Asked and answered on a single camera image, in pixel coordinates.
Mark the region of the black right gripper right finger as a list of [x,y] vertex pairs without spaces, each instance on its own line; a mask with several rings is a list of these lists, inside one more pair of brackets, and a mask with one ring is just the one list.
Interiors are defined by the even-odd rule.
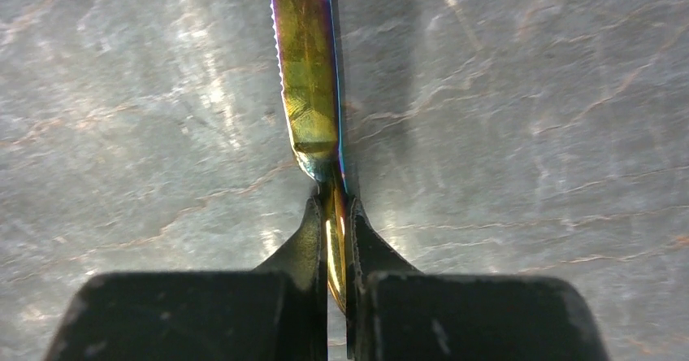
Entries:
[[551,276],[429,274],[349,204],[347,353],[352,360],[606,360],[596,320]]

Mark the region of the iridescent rainbow utensil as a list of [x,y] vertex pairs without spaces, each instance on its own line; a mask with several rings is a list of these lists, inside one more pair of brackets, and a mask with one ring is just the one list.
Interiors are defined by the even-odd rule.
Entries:
[[328,288],[345,311],[348,199],[332,0],[271,0],[271,10],[292,152],[323,200]]

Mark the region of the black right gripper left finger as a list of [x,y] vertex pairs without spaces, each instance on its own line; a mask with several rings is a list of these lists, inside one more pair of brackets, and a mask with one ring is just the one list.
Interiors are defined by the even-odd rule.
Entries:
[[107,272],[71,299],[48,360],[325,360],[323,209],[248,271]]

